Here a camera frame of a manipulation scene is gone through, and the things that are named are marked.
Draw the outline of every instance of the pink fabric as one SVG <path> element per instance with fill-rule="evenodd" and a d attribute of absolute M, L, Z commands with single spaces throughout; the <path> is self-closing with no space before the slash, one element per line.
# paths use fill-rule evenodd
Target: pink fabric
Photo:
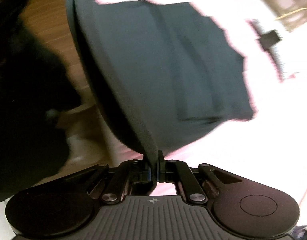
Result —
<path fill-rule="evenodd" d="M 187 1 L 202 15 L 210 15 L 214 7 L 207 0 Z M 262 2 L 232 2 L 226 3 L 222 10 L 214 10 L 212 19 L 224 29 L 228 43 L 246 57 L 243 75 L 257 114 L 248 122 L 226 122 L 204 138 L 171 153 L 167 159 L 183 160 L 190 167 L 209 163 L 282 190 L 299 202 L 307 187 L 307 79 L 296 76 L 279 82 L 269 56 L 261 50 L 256 33 L 246 22 L 253 8 L 259 8 Z M 142 157 L 130 151 L 120 158 L 124 161 Z M 153 195 L 174 193 L 173 185 L 159 184 Z"/>

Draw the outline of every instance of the dark fabric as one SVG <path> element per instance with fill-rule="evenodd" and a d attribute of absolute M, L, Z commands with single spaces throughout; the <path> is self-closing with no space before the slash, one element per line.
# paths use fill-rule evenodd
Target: dark fabric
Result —
<path fill-rule="evenodd" d="M 0 7 L 8 23 L 0 26 L 0 202 L 58 173 L 69 146 L 46 111 L 80 105 L 61 59 L 18 19 L 26 0 L 8 1 Z"/>
<path fill-rule="evenodd" d="M 85 69 L 89 84 L 91 85 L 91 89 L 93 90 L 93 93 L 97 95 L 97 103 L 101 115 L 118 140 L 136 152 L 143 154 L 144 149 L 141 143 L 139 142 L 135 132 L 132 130 L 125 114 L 119 107 L 116 98 L 92 57 L 90 48 L 77 23 L 74 0 L 66 0 L 66 9 L 72 38 L 82 62 L 82 66 Z"/>
<path fill-rule="evenodd" d="M 252 118 L 243 57 L 189 3 L 75 5 L 92 56 L 147 155 L 155 154 L 151 144 L 168 153 L 226 120 Z"/>

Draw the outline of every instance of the dark teal fabric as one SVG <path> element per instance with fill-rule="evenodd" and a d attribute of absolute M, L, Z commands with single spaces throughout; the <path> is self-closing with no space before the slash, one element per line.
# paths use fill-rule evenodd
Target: dark teal fabric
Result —
<path fill-rule="evenodd" d="M 147 155 L 252 118 L 244 58 L 189 3 L 75 0 L 75 8 L 91 56 Z"/>

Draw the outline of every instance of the circular button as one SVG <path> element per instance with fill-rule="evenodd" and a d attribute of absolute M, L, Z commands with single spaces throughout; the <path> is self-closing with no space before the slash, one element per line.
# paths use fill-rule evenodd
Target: circular button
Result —
<path fill-rule="evenodd" d="M 94 202 L 71 184 L 40 185 L 21 191 L 7 203 L 5 213 L 12 229 L 28 238 L 67 235 L 89 221 Z"/>
<path fill-rule="evenodd" d="M 112 202 L 112 201 L 117 200 L 117 196 L 112 193 L 107 193 L 102 196 L 102 199 L 107 202 Z"/>
<path fill-rule="evenodd" d="M 276 202 L 263 195 L 250 195 L 240 201 L 241 209 L 249 215 L 265 217 L 277 210 Z"/>
<path fill-rule="evenodd" d="M 191 194 L 189 198 L 192 201 L 196 201 L 196 202 L 204 201 L 206 199 L 206 197 L 203 194 L 199 194 L 199 193 Z"/>

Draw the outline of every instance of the metal rivet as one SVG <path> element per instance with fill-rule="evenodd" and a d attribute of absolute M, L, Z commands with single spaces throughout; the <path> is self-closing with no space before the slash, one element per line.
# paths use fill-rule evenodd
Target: metal rivet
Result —
<path fill-rule="evenodd" d="M 115 194 L 108 193 L 108 194 L 104 194 L 104 195 L 102 196 L 102 199 L 103 199 L 104 201 L 112 202 L 112 201 L 117 200 L 117 196 L 116 196 Z"/>
<path fill-rule="evenodd" d="M 196 202 L 204 201 L 206 199 L 206 197 L 203 194 L 199 194 L 199 193 L 191 194 L 189 198 L 192 201 L 196 201 Z"/>

